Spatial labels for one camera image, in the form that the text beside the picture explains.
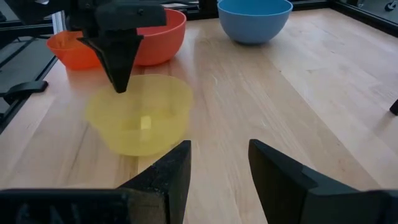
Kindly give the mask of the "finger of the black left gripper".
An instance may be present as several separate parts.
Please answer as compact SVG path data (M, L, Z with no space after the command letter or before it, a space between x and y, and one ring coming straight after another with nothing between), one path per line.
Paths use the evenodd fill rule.
M124 93L143 38L142 35L124 35L80 37L77 40L95 52L115 92Z

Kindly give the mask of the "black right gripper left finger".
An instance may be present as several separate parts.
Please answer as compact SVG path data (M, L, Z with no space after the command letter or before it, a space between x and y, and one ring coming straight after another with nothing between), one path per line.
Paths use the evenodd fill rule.
M6 189L1 223L183 222L191 176L191 142L182 141L115 189Z

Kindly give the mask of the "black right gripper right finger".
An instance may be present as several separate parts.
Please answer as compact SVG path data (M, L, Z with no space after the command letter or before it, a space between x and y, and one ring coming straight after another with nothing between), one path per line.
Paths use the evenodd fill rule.
M252 139L251 175L268 223L397 224L397 191L360 191Z

